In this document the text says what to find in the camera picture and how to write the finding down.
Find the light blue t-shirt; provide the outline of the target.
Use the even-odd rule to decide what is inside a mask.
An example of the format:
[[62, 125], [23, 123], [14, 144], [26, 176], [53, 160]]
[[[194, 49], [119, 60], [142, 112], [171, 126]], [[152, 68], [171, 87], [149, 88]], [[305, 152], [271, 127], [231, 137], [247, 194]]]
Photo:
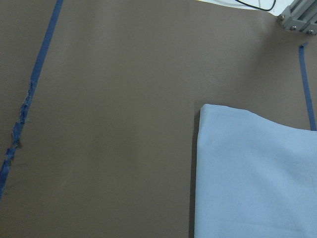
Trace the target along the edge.
[[197, 238], [314, 238], [317, 133], [205, 104], [197, 140]]

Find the aluminium frame post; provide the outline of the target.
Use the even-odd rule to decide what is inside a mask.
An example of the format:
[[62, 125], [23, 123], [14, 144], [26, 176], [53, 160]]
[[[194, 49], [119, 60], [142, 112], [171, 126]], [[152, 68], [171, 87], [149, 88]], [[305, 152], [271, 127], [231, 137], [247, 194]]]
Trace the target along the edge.
[[294, 0], [278, 16], [284, 30], [313, 36], [317, 34], [317, 1]]

